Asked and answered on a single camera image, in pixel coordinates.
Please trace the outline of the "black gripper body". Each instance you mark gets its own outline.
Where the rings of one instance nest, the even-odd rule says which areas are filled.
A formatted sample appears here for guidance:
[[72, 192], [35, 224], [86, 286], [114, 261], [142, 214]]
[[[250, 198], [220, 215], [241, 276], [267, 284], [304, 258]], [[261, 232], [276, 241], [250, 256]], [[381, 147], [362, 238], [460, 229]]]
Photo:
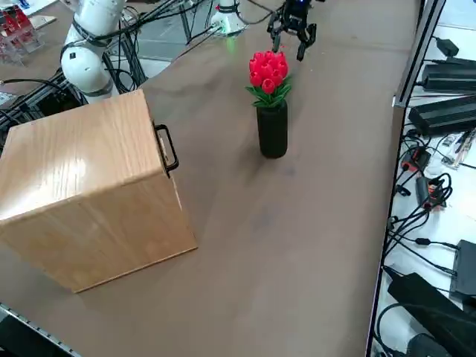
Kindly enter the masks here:
[[314, 28], [314, 23], [308, 23], [310, 0], [286, 0], [280, 11], [280, 27], [282, 30], [307, 30]]

